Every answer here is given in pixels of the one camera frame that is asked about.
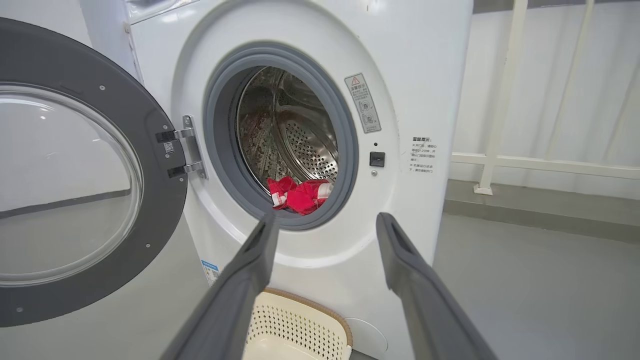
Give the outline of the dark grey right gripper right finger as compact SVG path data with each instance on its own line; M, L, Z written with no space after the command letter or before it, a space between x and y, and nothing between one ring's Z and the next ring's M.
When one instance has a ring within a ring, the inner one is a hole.
M417 360L494 360L496 354L393 215L375 230L387 287L400 298Z

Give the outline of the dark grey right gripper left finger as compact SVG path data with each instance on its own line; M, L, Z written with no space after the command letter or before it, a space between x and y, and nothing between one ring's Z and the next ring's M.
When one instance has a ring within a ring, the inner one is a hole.
M162 360L240 360L257 296L271 280L279 224L267 213L195 307Z

